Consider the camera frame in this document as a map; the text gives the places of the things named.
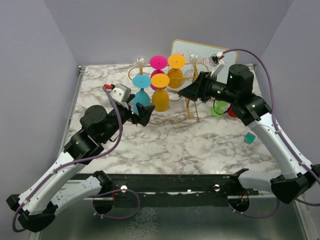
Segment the green wine glass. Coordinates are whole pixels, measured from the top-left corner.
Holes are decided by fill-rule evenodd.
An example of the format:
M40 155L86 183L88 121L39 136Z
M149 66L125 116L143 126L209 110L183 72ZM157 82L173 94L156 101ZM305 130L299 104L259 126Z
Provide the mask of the green wine glass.
M227 113L229 106L230 106L230 104L225 101L214 99L212 108L210 109L210 112L215 117L221 117L222 115Z

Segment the red wine glass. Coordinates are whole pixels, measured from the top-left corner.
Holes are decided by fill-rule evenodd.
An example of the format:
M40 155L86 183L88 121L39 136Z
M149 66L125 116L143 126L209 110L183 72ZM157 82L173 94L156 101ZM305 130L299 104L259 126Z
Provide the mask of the red wine glass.
M237 118L237 116L235 115L235 113L233 112L233 109L231 107L229 107L227 109L227 114L232 118Z

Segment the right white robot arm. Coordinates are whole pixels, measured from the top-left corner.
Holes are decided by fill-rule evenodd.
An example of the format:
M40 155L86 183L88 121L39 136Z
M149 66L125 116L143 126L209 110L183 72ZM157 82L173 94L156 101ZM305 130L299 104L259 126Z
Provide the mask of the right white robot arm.
M299 153L292 141L274 120L272 108L253 91L254 74L243 64L228 69L227 82L217 81L209 72L201 71L197 79L178 94L188 100L207 102L210 99L230 104L233 113L262 141L276 161L280 174L244 170L236 174L229 189L240 196L247 189L273 193L289 204L310 189L320 175L320 166Z

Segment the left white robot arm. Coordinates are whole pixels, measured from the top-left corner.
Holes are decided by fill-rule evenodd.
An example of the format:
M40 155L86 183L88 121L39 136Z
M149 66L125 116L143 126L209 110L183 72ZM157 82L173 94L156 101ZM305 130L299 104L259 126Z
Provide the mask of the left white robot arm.
M101 170L83 183L62 190L63 185L92 160L111 153L119 144L125 122L146 126L154 105L130 106L112 102L107 112L102 105L90 106L80 119L81 129L64 146L53 165L28 190L10 195L6 203L14 211L12 230L37 233L49 226L58 213L87 197L106 197L115 193L112 180Z

